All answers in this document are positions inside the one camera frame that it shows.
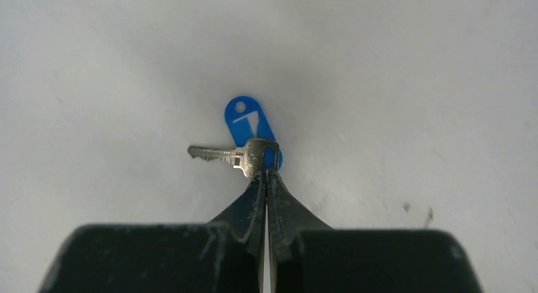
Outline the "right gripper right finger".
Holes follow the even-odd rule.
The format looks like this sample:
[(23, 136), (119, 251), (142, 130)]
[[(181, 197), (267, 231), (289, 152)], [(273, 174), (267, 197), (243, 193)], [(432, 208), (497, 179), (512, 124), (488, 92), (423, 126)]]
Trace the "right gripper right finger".
[(334, 229), (267, 172), (273, 292), (481, 292), (460, 243), (440, 230)]

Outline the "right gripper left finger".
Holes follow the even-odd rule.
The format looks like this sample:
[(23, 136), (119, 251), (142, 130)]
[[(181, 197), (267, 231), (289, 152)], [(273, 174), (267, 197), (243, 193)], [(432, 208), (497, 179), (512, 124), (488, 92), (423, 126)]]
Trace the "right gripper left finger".
[(41, 292), (261, 292), (266, 179), (215, 218), (191, 224), (88, 224), (64, 241)]

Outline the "blue tagged key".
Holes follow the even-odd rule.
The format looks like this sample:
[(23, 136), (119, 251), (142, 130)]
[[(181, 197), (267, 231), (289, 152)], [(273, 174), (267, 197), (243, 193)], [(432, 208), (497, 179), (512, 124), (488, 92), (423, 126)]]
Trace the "blue tagged key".
[(192, 158), (205, 161), (220, 160), (240, 169), (253, 179), (261, 171), (279, 169), (282, 154), (266, 115), (257, 100), (237, 96), (228, 102), (224, 120), (236, 147), (208, 148), (191, 145), (187, 152)]

